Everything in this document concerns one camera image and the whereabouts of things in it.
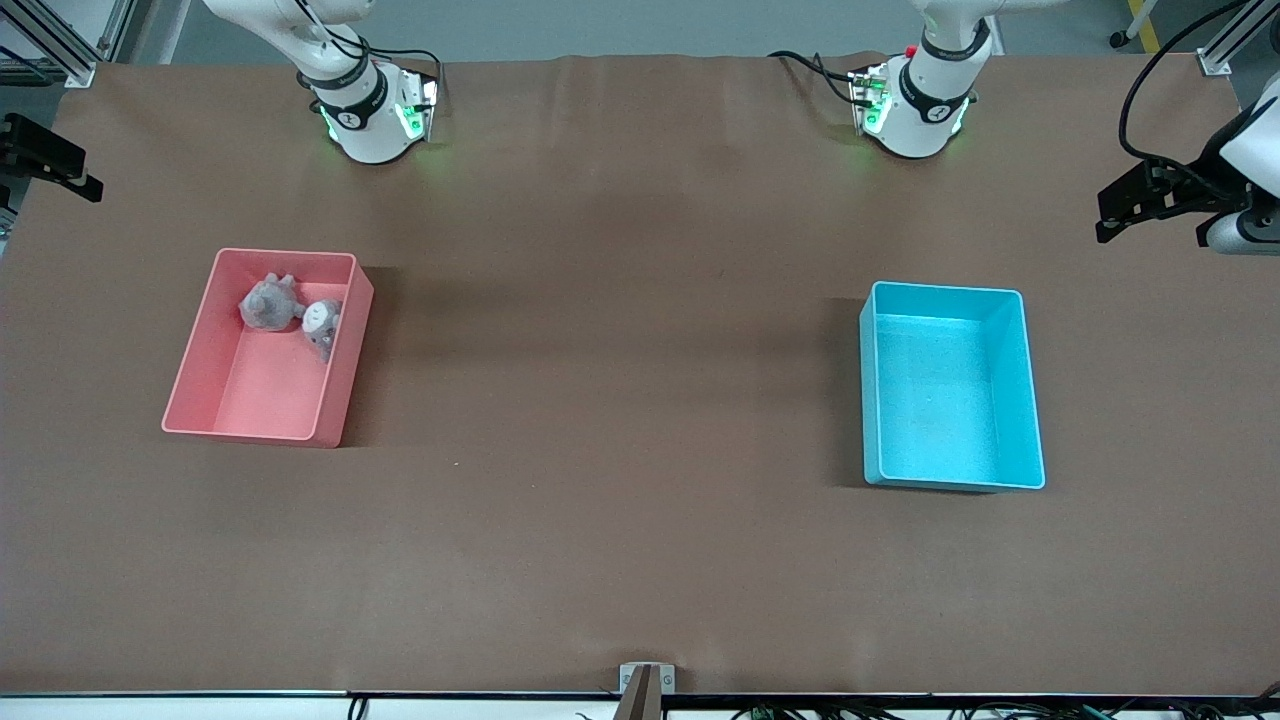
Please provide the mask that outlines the plain grey plush toy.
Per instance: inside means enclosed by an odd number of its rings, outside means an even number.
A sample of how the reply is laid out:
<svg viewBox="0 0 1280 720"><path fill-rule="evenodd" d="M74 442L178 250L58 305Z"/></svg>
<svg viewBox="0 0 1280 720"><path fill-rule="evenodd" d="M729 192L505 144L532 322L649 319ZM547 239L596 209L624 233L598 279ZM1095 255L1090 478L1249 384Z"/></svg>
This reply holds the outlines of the plain grey plush toy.
<svg viewBox="0 0 1280 720"><path fill-rule="evenodd" d="M268 273L238 304L242 322L251 329L284 332L305 314L292 274Z"/></svg>

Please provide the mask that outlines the grey plush toy white face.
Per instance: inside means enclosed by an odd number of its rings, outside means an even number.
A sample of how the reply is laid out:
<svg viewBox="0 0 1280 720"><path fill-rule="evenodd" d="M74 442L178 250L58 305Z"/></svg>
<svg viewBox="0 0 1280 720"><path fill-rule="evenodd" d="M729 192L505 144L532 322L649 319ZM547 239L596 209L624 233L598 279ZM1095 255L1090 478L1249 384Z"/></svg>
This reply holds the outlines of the grey plush toy white face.
<svg viewBox="0 0 1280 720"><path fill-rule="evenodd" d="M340 301L325 299L310 304L301 316L300 329L324 363L332 359L340 310Z"/></svg>

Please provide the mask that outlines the blue plastic box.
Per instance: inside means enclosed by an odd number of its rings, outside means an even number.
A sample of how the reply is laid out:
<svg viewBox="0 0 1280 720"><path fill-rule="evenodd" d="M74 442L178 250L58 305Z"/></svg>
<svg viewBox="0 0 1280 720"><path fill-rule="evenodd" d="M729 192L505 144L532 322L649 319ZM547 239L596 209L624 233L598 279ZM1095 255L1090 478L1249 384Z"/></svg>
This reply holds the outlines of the blue plastic box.
<svg viewBox="0 0 1280 720"><path fill-rule="evenodd" d="M1024 297L879 281L859 315L870 486L1034 492L1046 470Z"/></svg>

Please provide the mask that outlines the pink plastic box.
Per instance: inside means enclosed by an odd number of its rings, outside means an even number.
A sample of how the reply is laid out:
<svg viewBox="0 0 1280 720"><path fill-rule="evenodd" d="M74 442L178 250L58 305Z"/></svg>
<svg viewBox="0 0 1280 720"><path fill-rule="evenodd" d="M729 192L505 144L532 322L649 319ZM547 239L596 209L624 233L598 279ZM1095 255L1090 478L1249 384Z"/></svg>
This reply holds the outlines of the pink plastic box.
<svg viewBox="0 0 1280 720"><path fill-rule="evenodd" d="M292 277L298 304L337 302L328 359L300 329L244 324L238 304ZM161 428L256 445L334 448L352 398L374 287L349 252L221 249L210 270Z"/></svg>

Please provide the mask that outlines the white stand leg with caster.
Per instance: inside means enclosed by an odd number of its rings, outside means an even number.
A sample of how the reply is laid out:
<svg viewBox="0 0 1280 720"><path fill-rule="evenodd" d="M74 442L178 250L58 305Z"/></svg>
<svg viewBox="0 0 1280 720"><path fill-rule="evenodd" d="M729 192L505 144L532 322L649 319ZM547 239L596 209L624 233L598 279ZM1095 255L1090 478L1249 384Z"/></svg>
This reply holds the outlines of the white stand leg with caster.
<svg viewBox="0 0 1280 720"><path fill-rule="evenodd" d="M1125 0L1125 3L1130 10L1132 19L1126 27L1110 35L1110 47L1120 49L1138 42L1143 53L1157 53L1160 41L1151 15L1160 0Z"/></svg>

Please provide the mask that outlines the brown table cover sheet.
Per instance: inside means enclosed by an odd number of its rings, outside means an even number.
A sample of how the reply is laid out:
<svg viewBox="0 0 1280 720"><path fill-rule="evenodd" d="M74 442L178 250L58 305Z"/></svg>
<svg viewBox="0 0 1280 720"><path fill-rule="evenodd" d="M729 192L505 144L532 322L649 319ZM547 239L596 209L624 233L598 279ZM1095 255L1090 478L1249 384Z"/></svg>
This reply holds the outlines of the brown table cover sheet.
<svg viewBox="0 0 1280 720"><path fill-rule="evenodd" d="M901 161L760 58L448 69L342 156L284 67L127 67L0 259L0 691L1254 694L1280 680L1280 258L1094 241L1140 56L998 56ZM375 288L343 445L161 428L216 252ZM877 281L1027 304L1046 487L861 478Z"/></svg>

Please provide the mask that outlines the aluminium frame profile with foot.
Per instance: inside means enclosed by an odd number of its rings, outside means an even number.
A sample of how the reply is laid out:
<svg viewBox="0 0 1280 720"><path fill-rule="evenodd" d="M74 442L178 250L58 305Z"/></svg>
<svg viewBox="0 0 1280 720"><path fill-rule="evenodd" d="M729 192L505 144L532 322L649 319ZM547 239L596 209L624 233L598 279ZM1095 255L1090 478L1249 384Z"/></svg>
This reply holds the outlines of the aluminium frame profile with foot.
<svg viewBox="0 0 1280 720"><path fill-rule="evenodd" d="M65 87L92 85L99 51L44 0L0 0L0 17L59 68Z"/></svg>
<svg viewBox="0 0 1280 720"><path fill-rule="evenodd" d="M1230 60L1268 26L1279 3L1280 0L1243 0L1224 27L1196 50L1202 74L1230 76Z"/></svg>

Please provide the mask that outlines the slim aluminium frame profile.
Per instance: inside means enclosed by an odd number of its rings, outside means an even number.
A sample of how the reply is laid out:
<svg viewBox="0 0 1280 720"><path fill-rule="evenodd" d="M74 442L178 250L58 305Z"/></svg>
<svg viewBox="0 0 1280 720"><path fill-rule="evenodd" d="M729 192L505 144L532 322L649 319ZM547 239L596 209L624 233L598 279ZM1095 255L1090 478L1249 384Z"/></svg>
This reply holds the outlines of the slim aluminium frame profile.
<svg viewBox="0 0 1280 720"><path fill-rule="evenodd" d="M105 61L115 61L140 0L111 0L110 12L95 47Z"/></svg>

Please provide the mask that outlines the white table edge rail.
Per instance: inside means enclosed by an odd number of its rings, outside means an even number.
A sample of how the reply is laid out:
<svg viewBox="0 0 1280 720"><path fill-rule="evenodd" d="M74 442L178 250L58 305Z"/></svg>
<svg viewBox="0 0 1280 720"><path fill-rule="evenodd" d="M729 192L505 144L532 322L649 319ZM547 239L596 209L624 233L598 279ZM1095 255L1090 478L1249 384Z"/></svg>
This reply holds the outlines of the white table edge rail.
<svg viewBox="0 0 1280 720"><path fill-rule="evenodd" d="M617 691L0 693L0 720L612 720ZM676 693L662 720L1280 720L1258 694Z"/></svg>

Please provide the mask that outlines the brown upright post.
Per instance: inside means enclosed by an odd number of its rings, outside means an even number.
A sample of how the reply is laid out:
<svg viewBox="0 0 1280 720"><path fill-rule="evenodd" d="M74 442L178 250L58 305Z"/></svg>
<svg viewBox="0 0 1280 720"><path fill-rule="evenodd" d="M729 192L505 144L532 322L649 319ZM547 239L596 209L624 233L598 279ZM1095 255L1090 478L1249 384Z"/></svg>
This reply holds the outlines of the brown upright post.
<svg viewBox="0 0 1280 720"><path fill-rule="evenodd" d="M662 720L660 688L652 684L650 669L644 667L621 694L612 720Z"/></svg>

